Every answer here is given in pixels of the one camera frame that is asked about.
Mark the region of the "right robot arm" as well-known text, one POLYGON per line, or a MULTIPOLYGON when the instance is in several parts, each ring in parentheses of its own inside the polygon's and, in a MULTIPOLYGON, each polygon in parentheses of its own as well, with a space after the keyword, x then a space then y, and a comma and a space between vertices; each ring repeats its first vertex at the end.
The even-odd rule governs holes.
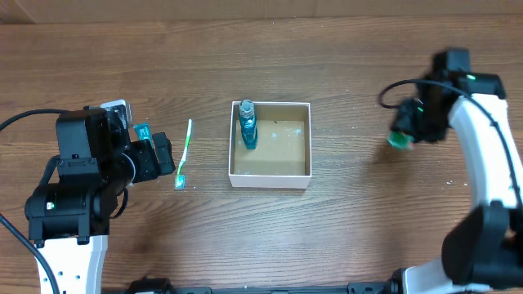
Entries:
POLYGON ((506 92, 493 73, 472 71, 470 52, 450 47, 411 80, 417 95, 394 105, 388 143, 411 149, 457 134, 471 187, 471 210, 445 237, 440 257, 398 269, 384 293, 482 293, 522 285, 522 161, 506 92))

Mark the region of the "green white soap bar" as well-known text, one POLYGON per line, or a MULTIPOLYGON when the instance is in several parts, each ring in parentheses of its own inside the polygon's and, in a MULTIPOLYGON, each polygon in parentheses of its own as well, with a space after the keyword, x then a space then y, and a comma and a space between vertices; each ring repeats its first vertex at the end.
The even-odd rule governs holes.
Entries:
POLYGON ((388 144, 399 150, 412 150, 414 145, 414 138, 411 135, 405 134, 401 131, 390 131, 387 136, 388 144))

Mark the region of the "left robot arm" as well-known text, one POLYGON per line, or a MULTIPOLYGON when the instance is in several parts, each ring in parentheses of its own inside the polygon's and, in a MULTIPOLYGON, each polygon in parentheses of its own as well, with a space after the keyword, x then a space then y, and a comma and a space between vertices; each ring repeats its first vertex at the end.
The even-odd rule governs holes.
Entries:
POLYGON ((110 221, 127 187, 175 171, 162 132, 131 141, 121 109, 66 111, 56 120, 59 153, 25 204, 43 293, 99 293, 110 221))

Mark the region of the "blue mouthwash bottle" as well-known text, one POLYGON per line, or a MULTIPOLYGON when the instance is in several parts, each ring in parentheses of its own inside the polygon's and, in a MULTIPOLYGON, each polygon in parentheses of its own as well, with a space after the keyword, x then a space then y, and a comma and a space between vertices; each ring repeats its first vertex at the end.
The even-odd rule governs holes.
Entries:
POLYGON ((239 105, 239 123, 241 136, 247 149, 257 147, 257 115, 255 105, 251 100, 243 100, 239 105))

